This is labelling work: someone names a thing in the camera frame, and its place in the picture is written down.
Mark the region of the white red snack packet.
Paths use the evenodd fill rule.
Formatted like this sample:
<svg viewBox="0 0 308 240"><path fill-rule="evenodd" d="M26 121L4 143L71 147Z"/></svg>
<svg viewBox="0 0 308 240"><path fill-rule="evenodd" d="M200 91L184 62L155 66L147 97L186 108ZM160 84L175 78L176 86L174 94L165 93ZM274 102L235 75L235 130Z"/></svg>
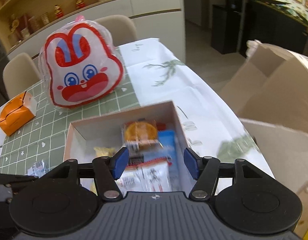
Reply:
<svg viewBox="0 0 308 240"><path fill-rule="evenodd" d="M161 157L141 164L128 166L116 181L121 193L127 192L170 192L170 162Z"/></svg>

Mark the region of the wooden display shelf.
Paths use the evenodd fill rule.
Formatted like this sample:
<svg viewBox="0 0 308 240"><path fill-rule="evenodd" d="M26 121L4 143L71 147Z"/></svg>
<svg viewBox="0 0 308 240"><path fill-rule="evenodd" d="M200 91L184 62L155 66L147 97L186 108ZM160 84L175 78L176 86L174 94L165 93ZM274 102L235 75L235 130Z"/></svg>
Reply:
<svg viewBox="0 0 308 240"><path fill-rule="evenodd" d="M186 58L183 0L0 0L0 42L9 59L20 53L35 59L44 40L79 15L127 16L138 39L158 38L178 59Z"/></svg>

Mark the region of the beige paper umbrella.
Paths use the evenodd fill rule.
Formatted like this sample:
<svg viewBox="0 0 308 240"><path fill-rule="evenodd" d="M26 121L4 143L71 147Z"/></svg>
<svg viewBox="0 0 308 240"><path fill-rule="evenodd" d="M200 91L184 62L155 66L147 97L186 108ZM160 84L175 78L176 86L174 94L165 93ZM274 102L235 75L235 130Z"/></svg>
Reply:
<svg viewBox="0 0 308 240"><path fill-rule="evenodd" d="M247 59L221 98L255 137L275 179L308 186L308 57L248 41Z"/></svg>

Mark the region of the beige dining chair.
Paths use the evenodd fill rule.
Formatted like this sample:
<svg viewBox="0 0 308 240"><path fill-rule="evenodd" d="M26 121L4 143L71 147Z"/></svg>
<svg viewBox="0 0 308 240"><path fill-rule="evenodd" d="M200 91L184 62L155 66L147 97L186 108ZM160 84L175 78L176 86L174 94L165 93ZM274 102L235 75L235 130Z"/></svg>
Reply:
<svg viewBox="0 0 308 240"><path fill-rule="evenodd" d="M134 42L138 39L136 26L127 16L110 15L98 18L95 22L109 30L115 46L121 46L123 44Z"/></svg>
<svg viewBox="0 0 308 240"><path fill-rule="evenodd" d="M40 72L27 53L20 53L6 64L2 78L9 99L41 80Z"/></svg>

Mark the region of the orange round pastry packet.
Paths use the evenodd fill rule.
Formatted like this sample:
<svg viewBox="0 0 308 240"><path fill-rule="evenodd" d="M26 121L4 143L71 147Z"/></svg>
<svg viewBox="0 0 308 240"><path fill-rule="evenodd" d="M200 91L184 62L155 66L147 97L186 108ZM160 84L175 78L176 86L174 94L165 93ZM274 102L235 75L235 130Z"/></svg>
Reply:
<svg viewBox="0 0 308 240"><path fill-rule="evenodd" d="M155 120L139 119L125 123L122 127L124 145L132 154L161 147Z"/></svg>

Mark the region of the blue white snack packet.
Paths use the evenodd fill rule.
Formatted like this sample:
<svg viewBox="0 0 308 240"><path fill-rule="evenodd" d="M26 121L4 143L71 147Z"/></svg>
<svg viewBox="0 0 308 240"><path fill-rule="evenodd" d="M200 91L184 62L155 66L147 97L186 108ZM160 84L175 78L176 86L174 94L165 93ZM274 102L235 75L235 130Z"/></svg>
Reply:
<svg viewBox="0 0 308 240"><path fill-rule="evenodd" d="M175 143L175 132L173 130L164 130L158 132L158 139L162 145L157 152L158 157L166 157L170 162L169 176L172 191L180 190L178 157Z"/></svg>

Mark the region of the green grid tablecloth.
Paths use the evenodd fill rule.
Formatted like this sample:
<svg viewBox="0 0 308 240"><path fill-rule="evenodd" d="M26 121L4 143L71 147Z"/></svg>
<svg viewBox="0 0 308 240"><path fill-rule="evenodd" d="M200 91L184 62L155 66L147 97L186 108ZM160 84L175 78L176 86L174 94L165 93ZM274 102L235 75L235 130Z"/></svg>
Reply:
<svg viewBox="0 0 308 240"><path fill-rule="evenodd" d="M0 129L0 173L26 174L35 162L43 159L47 167L55 167L63 159L72 122L139 105L128 74L108 96L64 112L49 103L42 82L35 83L28 91L37 101L36 117L9 137Z"/></svg>

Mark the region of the orange tissue box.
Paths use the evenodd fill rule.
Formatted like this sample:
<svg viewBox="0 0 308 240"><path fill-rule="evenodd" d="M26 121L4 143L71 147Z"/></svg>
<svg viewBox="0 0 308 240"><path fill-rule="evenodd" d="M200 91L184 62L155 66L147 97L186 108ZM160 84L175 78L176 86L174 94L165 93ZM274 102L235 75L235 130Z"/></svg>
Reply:
<svg viewBox="0 0 308 240"><path fill-rule="evenodd" d="M36 116L37 101L24 91L6 103L0 113L0 128L11 136Z"/></svg>

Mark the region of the clear bag blue candies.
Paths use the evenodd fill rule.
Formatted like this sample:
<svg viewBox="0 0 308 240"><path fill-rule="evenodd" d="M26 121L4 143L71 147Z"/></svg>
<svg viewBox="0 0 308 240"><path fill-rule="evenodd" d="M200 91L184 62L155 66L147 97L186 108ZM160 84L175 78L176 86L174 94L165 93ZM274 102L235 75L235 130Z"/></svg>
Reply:
<svg viewBox="0 0 308 240"><path fill-rule="evenodd" d="M34 176L34 177L42 177L45 174L47 174L48 168L46 167L46 163L44 160L40 160L35 162L28 170L27 175L28 176Z"/></svg>

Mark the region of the pink cardboard box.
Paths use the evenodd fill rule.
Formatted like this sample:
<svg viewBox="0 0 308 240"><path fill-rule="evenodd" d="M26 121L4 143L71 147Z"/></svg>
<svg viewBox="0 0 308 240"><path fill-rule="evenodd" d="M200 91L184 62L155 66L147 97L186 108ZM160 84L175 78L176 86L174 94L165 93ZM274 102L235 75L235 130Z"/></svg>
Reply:
<svg viewBox="0 0 308 240"><path fill-rule="evenodd" d="M80 164L90 163L96 158L95 147L115 148L118 151L125 144L124 126L136 121L155 121L167 130L174 131L177 170L175 179L171 180L174 183L173 190L189 194L195 184L184 164L183 152L189 145L181 121L181 111L172 101L71 122L63 160L76 159Z"/></svg>

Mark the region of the rabbit face plush bag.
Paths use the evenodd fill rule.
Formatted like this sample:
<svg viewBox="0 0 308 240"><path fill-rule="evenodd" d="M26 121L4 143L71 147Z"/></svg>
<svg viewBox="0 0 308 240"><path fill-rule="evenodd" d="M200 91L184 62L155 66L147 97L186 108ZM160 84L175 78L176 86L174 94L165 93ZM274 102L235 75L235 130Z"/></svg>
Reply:
<svg viewBox="0 0 308 240"><path fill-rule="evenodd" d="M38 68L50 102L66 109L110 94L124 75L109 30L84 17L46 38L40 49Z"/></svg>

